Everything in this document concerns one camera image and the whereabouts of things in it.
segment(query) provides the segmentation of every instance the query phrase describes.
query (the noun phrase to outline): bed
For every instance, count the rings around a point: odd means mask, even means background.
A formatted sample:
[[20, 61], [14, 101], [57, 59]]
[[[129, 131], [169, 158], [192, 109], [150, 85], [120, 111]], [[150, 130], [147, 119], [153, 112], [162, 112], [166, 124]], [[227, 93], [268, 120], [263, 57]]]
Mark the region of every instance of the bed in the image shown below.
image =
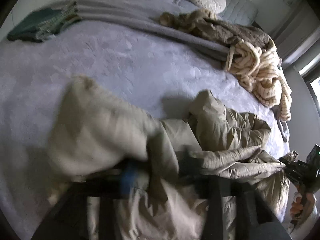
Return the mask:
[[[53, 6], [67, 1], [57, 0]], [[141, 1], [82, 1], [86, 2], [82, 6], [98, 3], [103, 9], [119, 8], [118, 17], [133, 14], [132, 7], [141, 11]], [[227, 48], [180, 37], [178, 31], [169, 35], [151, 28], [158, 25], [156, 18], [163, 11], [177, 14], [197, 7], [188, 0], [145, 1], [148, 9], [135, 15], [145, 17], [143, 28], [116, 17], [101, 18], [101, 11], [95, 11], [91, 20], [74, 24], [46, 42], [0, 43], [0, 208], [20, 239], [31, 238], [49, 209], [46, 181], [52, 170], [45, 147], [65, 85], [75, 74], [94, 78], [156, 118], [187, 117], [197, 93], [210, 89], [227, 107], [255, 113], [268, 123], [272, 131], [265, 150], [270, 155], [279, 158], [289, 152], [274, 113], [221, 70]], [[257, 9], [249, 0], [226, 1], [223, 19], [252, 24]]]

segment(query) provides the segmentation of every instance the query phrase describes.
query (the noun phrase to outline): black mechanical device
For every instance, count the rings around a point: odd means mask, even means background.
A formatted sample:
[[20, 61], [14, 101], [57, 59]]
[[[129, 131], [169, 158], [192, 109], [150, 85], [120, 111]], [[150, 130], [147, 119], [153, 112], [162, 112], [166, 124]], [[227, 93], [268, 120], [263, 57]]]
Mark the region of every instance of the black mechanical device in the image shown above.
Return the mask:
[[305, 211], [309, 205], [306, 193], [314, 194], [320, 189], [320, 146], [316, 144], [313, 147], [307, 156], [307, 162], [288, 162], [284, 158], [280, 158], [279, 160], [286, 165], [284, 171], [287, 178], [292, 184], [299, 186], [299, 192], [302, 195], [301, 204], [304, 206], [304, 209], [291, 220], [291, 223], [296, 227], [306, 219]]

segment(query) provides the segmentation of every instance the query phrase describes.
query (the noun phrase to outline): gray wall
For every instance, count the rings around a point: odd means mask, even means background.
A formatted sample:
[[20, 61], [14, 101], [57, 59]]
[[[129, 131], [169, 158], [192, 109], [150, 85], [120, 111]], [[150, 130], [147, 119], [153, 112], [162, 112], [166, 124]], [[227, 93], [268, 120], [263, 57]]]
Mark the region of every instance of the gray wall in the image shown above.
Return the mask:
[[[288, 122], [290, 131], [290, 150], [299, 153], [299, 159], [306, 161], [315, 144], [320, 145], [320, 117], [311, 94], [298, 71], [294, 67], [284, 70], [288, 85], [292, 89], [291, 120]], [[288, 207], [285, 220], [290, 220], [288, 212], [296, 189], [290, 186]], [[320, 206], [320, 192], [316, 194], [317, 207]]]

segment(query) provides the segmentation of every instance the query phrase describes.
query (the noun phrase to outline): gray curtain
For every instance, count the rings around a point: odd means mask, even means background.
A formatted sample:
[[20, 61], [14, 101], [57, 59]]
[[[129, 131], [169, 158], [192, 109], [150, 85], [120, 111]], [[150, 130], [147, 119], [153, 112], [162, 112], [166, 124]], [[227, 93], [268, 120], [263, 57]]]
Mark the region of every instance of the gray curtain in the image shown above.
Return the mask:
[[282, 57], [282, 68], [300, 58], [320, 38], [320, 20], [305, 1], [287, 15], [281, 26], [271, 33]]

